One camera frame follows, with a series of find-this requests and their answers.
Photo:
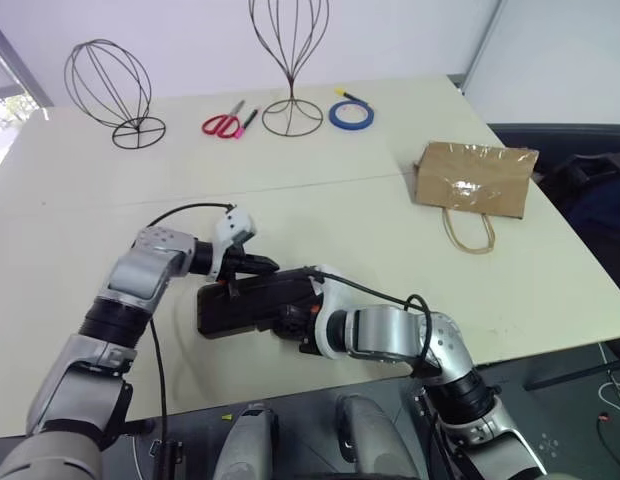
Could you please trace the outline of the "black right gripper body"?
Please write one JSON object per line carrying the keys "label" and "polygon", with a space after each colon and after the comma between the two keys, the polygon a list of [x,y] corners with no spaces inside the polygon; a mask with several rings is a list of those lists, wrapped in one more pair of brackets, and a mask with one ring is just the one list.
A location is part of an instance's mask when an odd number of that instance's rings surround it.
{"label": "black right gripper body", "polygon": [[299,305],[290,306],[288,315],[288,331],[274,333],[277,337],[298,343],[300,353],[319,355],[320,351],[315,338],[315,323],[321,310],[320,300],[311,300]]}

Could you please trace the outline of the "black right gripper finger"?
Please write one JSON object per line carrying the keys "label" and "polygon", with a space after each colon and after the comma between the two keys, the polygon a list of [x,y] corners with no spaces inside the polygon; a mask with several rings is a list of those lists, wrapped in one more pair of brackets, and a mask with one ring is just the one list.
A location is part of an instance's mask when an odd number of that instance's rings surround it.
{"label": "black right gripper finger", "polygon": [[289,305],[279,305],[261,314],[258,319],[258,330],[260,332],[271,330],[274,333],[285,333],[288,331]]}

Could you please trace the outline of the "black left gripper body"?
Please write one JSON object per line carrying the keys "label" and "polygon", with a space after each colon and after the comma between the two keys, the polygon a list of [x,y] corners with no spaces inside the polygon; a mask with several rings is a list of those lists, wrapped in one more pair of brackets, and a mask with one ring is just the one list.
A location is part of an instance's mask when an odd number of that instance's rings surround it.
{"label": "black left gripper body", "polygon": [[224,253],[220,268],[220,280],[229,281],[238,273],[254,273],[253,257],[242,246],[230,246]]}

